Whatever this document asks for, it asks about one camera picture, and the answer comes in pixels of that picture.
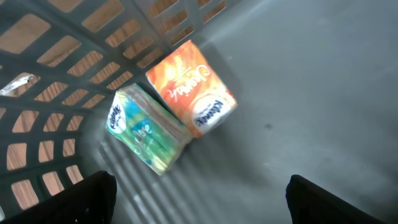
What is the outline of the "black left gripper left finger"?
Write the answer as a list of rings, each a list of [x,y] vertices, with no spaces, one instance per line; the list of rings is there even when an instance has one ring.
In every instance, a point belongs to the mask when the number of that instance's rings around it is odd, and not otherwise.
[[[115,176],[98,171],[74,186],[22,213],[7,218],[8,224],[110,224],[116,204]]]

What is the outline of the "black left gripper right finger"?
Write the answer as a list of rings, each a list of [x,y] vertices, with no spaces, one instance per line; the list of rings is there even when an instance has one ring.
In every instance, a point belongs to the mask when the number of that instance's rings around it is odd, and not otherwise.
[[[292,175],[285,191],[293,224],[383,224],[301,175]]]

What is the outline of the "green tissue pack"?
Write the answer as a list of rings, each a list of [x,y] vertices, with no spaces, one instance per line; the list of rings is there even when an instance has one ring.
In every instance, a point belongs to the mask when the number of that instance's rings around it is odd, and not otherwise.
[[[116,91],[106,128],[158,175],[170,169],[193,139],[184,124],[136,83]]]

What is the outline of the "orange tissue pack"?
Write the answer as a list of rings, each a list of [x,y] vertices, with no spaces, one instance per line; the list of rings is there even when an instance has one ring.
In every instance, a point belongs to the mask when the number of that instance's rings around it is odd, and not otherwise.
[[[146,77],[196,138],[215,128],[238,105],[234,95],[190,40],[147,71]]]

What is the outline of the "grey plastic basket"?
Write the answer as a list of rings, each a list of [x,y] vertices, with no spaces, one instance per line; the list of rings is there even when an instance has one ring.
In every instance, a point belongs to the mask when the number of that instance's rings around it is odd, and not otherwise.
[[[158,175],[106,118],[188,40],[238,107]],[[2,1],[1,221],[101,170],[113,223],[290,223],[295,174],[396,223],[397,2]]]

